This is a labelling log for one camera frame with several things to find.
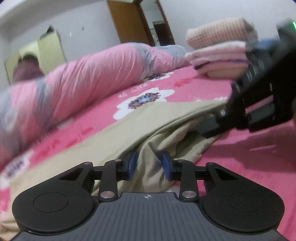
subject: beige garment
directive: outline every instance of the beige garment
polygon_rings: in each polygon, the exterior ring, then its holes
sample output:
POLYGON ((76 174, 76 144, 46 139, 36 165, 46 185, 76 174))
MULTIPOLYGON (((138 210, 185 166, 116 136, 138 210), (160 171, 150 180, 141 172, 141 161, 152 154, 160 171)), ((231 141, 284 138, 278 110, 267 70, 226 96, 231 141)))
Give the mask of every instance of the beige garment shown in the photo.
POLYGON ((258 33, 254 25, 244 18, 226 18, 199 28, 188 29, 187 44, 193 49, 200 49, 226 41, 255 41, 258 33))
POLYGON ((235 80, 239 78, 246 70, 247 70, 246 68, 220 69, 220 70, 209 71, 207 75, 209 78, 212 78, 212 79, 235 80))
MULTIPOLYGON (((216 138, 201 137, 194 131, 195 127, 210 112, 221 108, 222 104, 218 101, 145 104, 83 143, 11 180, 11 200, 24 190, 82 162, 90 161, 100 166, 134 149, 139 153, 137 171, 131 181, 118 183, 119 193, 163 191, 172 183, 165 179, 161 162, 154 153, 167 150, 176 159, 192 162, 199 159, 216 138)), ((95 185, 94 193, 98 192, 98 188, 98 184, 95 185)), ((12 202, 1 221, 7 230, 2 230, 0 236, 6 240, 19 231, 11 206, 12 202)))

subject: white wall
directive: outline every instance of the white wall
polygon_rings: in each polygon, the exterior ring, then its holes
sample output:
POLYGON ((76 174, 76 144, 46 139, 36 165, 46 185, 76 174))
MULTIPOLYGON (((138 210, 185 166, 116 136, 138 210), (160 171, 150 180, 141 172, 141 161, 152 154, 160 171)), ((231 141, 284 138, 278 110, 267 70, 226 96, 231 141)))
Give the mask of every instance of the white wall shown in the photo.
POLYGON ((9 42, 6 39, 7 30, 4 27, 0 27, 0 92, 9 86, 6 68, 4 65, 5 59, 9 54, 9 42))
POLYGON ((68 61, 120 44, 106 0, 47 0, 9 21, 10 52, 40 38, 50 25, 60 33, 68 61))
POLYGON ((148 23, 150 29, 154 28, 154 25, 153 25, 154 21, 162 21, 163 20, 163 17, 161 15, 161 12, 159 9, 144 11, 144 15, 146 17, 146 20, 147 20, 147 23, 148 23))
POLYGON ((185 47, 188 47, 187 29, 221 18, 245 17, 254 23, 260 39, 277 36, 278 23, 296 19, 296 3, 292 0, 160 0, 160 3, 176 44, 185 47))

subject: mattress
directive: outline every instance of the mattress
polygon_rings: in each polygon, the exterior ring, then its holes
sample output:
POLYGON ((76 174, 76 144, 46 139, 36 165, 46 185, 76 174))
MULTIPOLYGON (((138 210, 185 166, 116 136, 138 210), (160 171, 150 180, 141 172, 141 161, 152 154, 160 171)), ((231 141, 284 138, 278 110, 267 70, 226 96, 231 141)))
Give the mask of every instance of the mattress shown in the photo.
MULTIPOLYGON (((3 215, 8 208, 9 180, 16 175, 82 142, 145 103, 226 100, 231 93, 230 83, 227 80, 205 79, 189 66, 153 76, 143 84, 96 103, 48 132, 5 167, 0 174, 0 214, 3 215)), ((278 231, 289 240, 295 240, 295 143, 296 131, 290 122, 253 134, 231 130, 222 134, 219 140, 208 148, 197 165, 216 162, 279 194, 285 204, 285 215, 278 231)), ((198 182, 198 186, 200 193, 205 193, 203 183, 198 182)), ((176 182, 167 191, 178 193, 178 190, 179 183, 176 182)))

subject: folded fabric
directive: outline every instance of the folded fabric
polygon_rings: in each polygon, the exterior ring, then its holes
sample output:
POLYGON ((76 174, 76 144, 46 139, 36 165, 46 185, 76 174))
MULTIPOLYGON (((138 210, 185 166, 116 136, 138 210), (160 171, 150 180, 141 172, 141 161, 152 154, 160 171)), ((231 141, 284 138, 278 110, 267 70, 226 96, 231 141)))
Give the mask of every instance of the folded fabric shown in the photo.
POLYGON ((248 60, 245 53, 227 53, 217 55, 207 55, 203 57, 196 57, 190 61, 192 65, 199 66, 205 63, 217 61, 231 61, 231 60, 248 60))
POLYGON ((188 29, 186 34, 187 44, 193 49, 231 41, 257 40, 258 33, 254 25, 244 18, 226 18, 199 28, 188 29))
POLYGON ((220 70, 209 71, 207 75, 209 78, 212 78, 212 79, 235 80, 239 78, 246 70, 247 70, 246 68, 220 69, 220 70))
MULTIPOLYGON (((197 161, 216 137, 203 138, 196 126, 222 104, 220 101, 148 103, 83 143, 20 174, 10 182, 11 202, 0 223, 6 228, 2 229, 0 236, 9 240, 19 232, 11 210, 18 194, 85 161, 94 166, 104 165, 136 149, 139 154, 137 170, 131 181, 118 183, 119 194, 123 191, 150 193, 167 189, 172 182, 165 178, 161 161, 155 153, 166 150, 175 159, 197 161)), ((96 183, 93 195, 97 195, 98 190, 99 184, 96 183)))
POLYGON ((237 68, 248 68, 248 61, 219 61, 215 63, 204 64, 201 68, 198 69, 198 73, 206 74, 209 71, 237 68))
POLYGON ((194 50, 193 52, 185 54, 185 59, 191 61, 196 57, 216 54, 245 53, 250 50, 252 50, 252 46, 246 41, 234 40, 194 50))
POLYGON ((0 170, 32 141, 95 101, 189 63, 177 45, 127 43, 18 82, 0 94, 0 170))

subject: rolled towel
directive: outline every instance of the rolled towel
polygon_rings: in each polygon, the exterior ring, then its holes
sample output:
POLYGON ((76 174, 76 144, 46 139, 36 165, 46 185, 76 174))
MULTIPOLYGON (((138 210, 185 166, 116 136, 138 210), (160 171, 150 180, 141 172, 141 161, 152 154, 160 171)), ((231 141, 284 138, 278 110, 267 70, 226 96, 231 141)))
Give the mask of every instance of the rolled towel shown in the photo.
POLYGON ((208 55, 229 54, 229 53, 245 53, 252 50, 253 47, 246 41, 228 41, 220 44, 215 44, 205 48, 197 49, 193 52, 185 54, 185 59, 191 61, 197 57, 204 57, 208 55))
POLYGON ((248 61, 219 61, 215 63, 204 64, 198 69, 199 74, 206 74, 210 71, 221 70, 221 69, 247 69, 248 61))
POLYGON ((235 68, 235 69, 220 69, 213 70, 207 73, 209 78, 212 79, 231 79, 235 80, 239 78, 247 68, 235 68))
POLYGON ((232 41, 254 41, 258 33, 254 25, 244 18, 226 18, 199 28, 188 29, 187 44, 193 49, 200 49, 210 45, 232 41))
POLYGON ((217 55, 208 55, 203 57, 197 57, 190 61, 194 66, 203 65, 205 63, 212 63, 218 61, 228 61, 228 60, 248 60, 245 53, 228 53, 228 54, 217 54, 217 55))

